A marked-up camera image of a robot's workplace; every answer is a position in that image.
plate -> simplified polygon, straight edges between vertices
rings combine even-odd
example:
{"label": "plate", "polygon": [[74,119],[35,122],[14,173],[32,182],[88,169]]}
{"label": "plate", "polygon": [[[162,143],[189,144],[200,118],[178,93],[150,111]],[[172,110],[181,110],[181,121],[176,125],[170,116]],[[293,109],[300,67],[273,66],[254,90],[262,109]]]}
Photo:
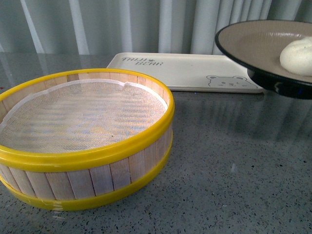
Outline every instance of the plate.
{"label": "plate", "polygon": [[246,67],[226,56],[161,53],[120,53],[108,68],[148,74],[172,91],[263,93],[248,76]]}
{"label": "plate", "polygon": [[279,61],[292,41],[312,36],[312,23],[287,20],[254,20],[229,25],[215,36],[218,48],[248,69],[264,89],[300,99],[312,99],[312,77],[293,74]]}

white tray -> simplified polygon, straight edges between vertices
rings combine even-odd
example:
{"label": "white tray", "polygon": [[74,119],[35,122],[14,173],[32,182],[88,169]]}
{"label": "white tray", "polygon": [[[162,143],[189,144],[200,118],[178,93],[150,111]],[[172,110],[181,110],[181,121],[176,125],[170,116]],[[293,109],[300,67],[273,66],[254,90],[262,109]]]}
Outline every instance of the white tray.
{"label": "white tray", "polygon": [[247,69],[226,56],[120,53],[108,68],[132,70],[153,76],[173,91],[262,93]]}

yellow plastic rim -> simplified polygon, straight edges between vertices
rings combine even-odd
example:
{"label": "yellow plastic rim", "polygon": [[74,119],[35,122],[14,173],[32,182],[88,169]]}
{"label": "yellow plastic rim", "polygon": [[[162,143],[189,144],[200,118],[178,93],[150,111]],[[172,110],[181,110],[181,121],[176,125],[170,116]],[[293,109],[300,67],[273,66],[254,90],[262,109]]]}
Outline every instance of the yellow plastic rim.
{"label": "yellow plastic rim", "polygon": [[118,143],[96,149],[61,154],[43,154],[13,150],[0,145],[0,164],[31,172],[64,172],[84,170],[110,164],[129,157],[154,143],[166,132],[172,123],[175,111],[175,104],[171,91],[161,81],[149,75],[134,71],[96,68],[56,73],[16,86],[3,94],[0,94],[0,101],[23,88],[45,80],[72,74],[94,72],[125,73],[143,77],[157,83],[169,96],[169,106],[167,111],[154,125],[145,131]]}
{"label": "yellow plastic rim", "polygon": [[130,194],[138,191],[139,189],[147,185],[150,181],[152,181],[165,166],[169,158],[172,141],[173,135],[171,135],[170,145],[165,156],[152,170],[146,173],[143,177],[121,189],[100,196],[78,200],[46,200],[28,196],[16,191],[9,184],[7,184],[1,176],[0,180],[16,198],[31,206],[54,211],[78,211],[96,208],[123,199]]}

dark plate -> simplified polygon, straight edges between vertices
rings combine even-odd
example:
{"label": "dark plate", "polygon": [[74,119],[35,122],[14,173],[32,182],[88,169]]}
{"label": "dark plate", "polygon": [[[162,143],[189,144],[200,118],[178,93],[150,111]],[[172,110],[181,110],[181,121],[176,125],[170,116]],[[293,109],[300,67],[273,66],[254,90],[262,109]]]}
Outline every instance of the dark plate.
{"label": "dark plate", "polygon": [[312,23],[287,20],[255,20],[229,25],[215,36],[218,48],[248,68],[250,78],[261,87],[300,99],[312,99],[312,77],[293,74],[279,61],[292,41],[312,36]]}

bear illustration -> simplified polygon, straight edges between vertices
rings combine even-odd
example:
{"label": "bear illustration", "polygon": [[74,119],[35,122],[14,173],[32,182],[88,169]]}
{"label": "bear illustration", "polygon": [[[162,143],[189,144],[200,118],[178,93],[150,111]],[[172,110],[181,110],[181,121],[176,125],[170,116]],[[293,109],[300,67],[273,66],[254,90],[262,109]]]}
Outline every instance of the bear illustration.
{"label": "bear illustration", "polygon": [[251,84],[245,77],[234,76],[234,77],[218,77],[218,76],[206,76],[209,80],[209,86],[212,87],[237,87],[237,88],[254,88],[258,86]]}

